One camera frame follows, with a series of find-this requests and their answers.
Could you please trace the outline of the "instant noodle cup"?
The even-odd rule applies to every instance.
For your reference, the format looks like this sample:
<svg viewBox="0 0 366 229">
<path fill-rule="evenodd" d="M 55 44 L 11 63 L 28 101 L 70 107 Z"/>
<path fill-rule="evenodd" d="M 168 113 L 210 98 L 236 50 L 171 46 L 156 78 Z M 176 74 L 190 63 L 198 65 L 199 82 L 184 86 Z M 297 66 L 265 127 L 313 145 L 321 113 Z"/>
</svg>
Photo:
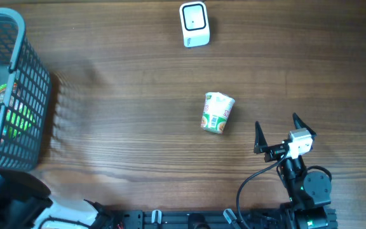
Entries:
<svg viewBox="0 0 366 229">
<path fill-rule="evenodd" d="M 235 100 L 220 92 L 207 92 L 201 117 L 201 128 L 222 134 Z"/>
</svg>

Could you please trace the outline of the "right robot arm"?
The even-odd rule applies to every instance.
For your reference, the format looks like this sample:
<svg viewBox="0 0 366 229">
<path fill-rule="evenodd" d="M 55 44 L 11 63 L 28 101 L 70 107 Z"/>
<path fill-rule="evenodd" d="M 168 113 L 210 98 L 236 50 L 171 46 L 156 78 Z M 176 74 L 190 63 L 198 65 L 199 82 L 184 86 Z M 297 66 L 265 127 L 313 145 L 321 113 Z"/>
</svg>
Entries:
<svg viewBox="0 0 366 229">
<path fill-rule="evenodd" d="M 316 132 L 297 114 L 292 115 L 295 129 L 288 138 L 269 145 L 259 122 L 255 123 L 254 153 L 274 162 L 289 202 L 280 206 L 285 228 L 337 228 L 337 216 L 331 204 L 332 174 L 318 165 L 307 167 L 302 156 L 313 149 Z"/>
</svg>

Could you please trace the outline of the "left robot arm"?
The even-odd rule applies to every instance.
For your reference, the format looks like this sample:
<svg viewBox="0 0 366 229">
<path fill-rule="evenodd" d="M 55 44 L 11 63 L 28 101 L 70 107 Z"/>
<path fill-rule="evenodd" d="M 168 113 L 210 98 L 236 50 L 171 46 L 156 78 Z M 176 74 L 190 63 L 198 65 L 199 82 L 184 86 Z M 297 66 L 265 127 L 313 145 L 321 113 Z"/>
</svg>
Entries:
<svg viewBox="0 0 366 229">
<path fill-rule="evenodd" d="M 3 228 L 114 228 L 114 215 L 98 202 L 54 196 L 29 173 L 0 170 Z"/>
</svg>

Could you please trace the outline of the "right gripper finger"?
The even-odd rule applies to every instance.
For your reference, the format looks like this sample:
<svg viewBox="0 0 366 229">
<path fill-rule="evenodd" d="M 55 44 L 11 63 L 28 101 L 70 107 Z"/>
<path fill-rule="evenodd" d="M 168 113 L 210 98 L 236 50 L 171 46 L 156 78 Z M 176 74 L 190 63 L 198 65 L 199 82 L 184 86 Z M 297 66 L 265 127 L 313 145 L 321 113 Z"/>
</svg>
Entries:
<svg viewBox="0 0 366 229">
<path fill-rule="evenodd" d="M 316 137 L 316 132 L 310 128 L 307 124 L 305 124 L 300 117 L 297 115 L 297 113 L 292 114 L 293 122 L 296 129 L 305 128 L 310 134 L 311 137 L 314 139 Z"/>
<path fill-rule="evenodd" d="M 254 153 L 260 154 L 265 153 L 268 144 L 266 142 L 266 138 L 264 137 L 264 133 L 261 129 L 261 125 L 259 122 L 255 122 L 255 143 L 254 143 Z"/>
</svg>

